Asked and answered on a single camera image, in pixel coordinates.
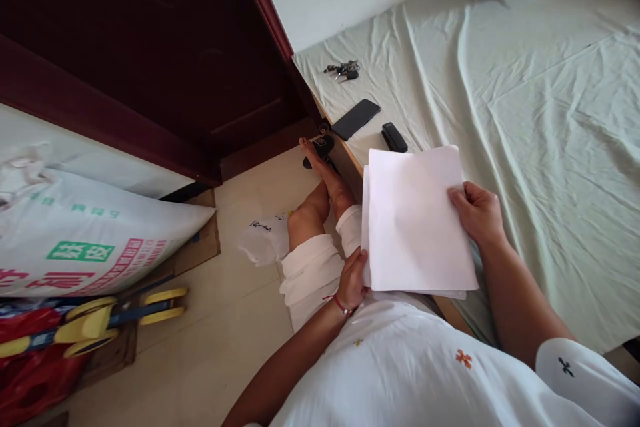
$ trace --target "black stapler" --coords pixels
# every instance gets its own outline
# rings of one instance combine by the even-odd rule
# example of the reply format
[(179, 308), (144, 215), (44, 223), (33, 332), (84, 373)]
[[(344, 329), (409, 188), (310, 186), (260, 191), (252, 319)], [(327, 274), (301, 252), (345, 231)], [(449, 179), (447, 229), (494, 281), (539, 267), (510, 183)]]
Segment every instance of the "black stapler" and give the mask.
[(398, 132), (398, 129), (391, 122), (385, 123), (382, 126), (382, 136), (385, 138), (387, 147), (389, 147), (391, 151), (405, 153), (409, 149), (407, 142), (405, 142), (400, 132)]

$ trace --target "paper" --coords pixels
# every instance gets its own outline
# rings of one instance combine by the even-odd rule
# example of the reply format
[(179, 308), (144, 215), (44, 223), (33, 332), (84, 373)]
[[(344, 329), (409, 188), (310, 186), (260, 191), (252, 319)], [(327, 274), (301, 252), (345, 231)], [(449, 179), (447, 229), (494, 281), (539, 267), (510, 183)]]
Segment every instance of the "paper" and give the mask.
[[(365, 165), (362, 174), (362, 238), (360, 249), (369, 250), (369, 166)], [(371, 287), (371, 267), (369, 259), (363, 271), (363, 283), (365, 287)]]
[[(369, 250), (369, 166), (365, 165), (362, 175), (362, 239), (360, 248)], [(365, 287), (371, 287), (371, 266), (369, 259), (365, 264), (363, 272), (363, 283)], [(464, 290), (411, 290), (414, 294), (437, 295), (441, 297), (450, 297), (458, 300), (467, 298), (467, 292)]]
[(373, 290), (459, 297), (460, 291), (479, 288), (467, 234), (447, 195), (450, 187), (462, 188), (457, 147), (419, 153), (372, 149), (363, 183), (370, 272), (365, 275)]

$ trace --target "right hand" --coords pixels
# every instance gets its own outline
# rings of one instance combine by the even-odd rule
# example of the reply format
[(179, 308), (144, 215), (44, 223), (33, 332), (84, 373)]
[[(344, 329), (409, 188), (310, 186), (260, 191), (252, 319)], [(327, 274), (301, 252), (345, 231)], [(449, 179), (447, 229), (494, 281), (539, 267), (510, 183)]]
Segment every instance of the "right hand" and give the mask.
[(348, 310), (357, 309), (362, 304), (365, 294), (370, 290), (364, 286), (363, 277), (368, 257), (369, 252), (361, 251), (358, 247), (345, 261), (335, 296), (340, 305)]
[(479, 247), (506, 241), (498, 196), (475, 183), (465, 182), (464, 187), (464, 191), (449, 189), (448, 193), (469, 237)]

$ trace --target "red string bracelet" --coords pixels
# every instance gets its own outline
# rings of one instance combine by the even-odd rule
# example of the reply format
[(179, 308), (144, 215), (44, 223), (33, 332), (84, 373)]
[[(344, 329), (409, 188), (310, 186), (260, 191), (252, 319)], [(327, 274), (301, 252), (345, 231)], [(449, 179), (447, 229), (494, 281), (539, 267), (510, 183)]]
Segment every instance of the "red string bracelet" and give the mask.
[(336, 305), (338, 305), (339, 309), (342, 310), (342, 313), (345, 314), (345, 317), (349, 318), (353, 315), (353, 310), (349, 310), (344, 308), (344, 306), (340, 303), (340, 301), (338, 300), (338, 297), (334, 294), (332, 296), (326, 296), (326, 297), (322, 297), (322, 300), (326, 300), (329, 297), (333, 297), (333, 299), (335, 300)]

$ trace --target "dark red wooden door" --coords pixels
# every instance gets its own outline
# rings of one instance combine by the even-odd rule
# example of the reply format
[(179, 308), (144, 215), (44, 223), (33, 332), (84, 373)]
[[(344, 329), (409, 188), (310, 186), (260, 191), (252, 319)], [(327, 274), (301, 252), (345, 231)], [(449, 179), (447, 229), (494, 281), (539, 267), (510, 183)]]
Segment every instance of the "dark red wooden door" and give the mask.
[(305, 116), (253, 0), (0, 0), (0, 34), (218, 158)]

